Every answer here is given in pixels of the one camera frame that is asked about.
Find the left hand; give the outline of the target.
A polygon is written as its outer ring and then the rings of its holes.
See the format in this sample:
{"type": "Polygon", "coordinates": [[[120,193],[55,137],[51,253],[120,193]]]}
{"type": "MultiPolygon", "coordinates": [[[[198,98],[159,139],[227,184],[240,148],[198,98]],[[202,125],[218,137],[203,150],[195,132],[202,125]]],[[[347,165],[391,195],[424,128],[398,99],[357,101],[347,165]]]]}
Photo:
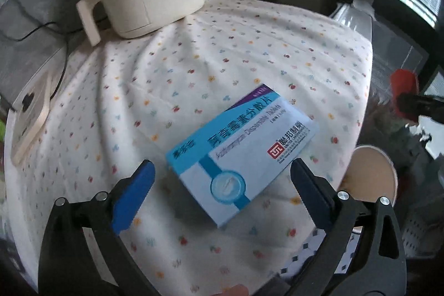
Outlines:
{"type": "Polygon", "coordinates": [[[212,296],[248,296],[249,290],[246,286],[238,284],[221,293],[214,294],[212,296]]]}

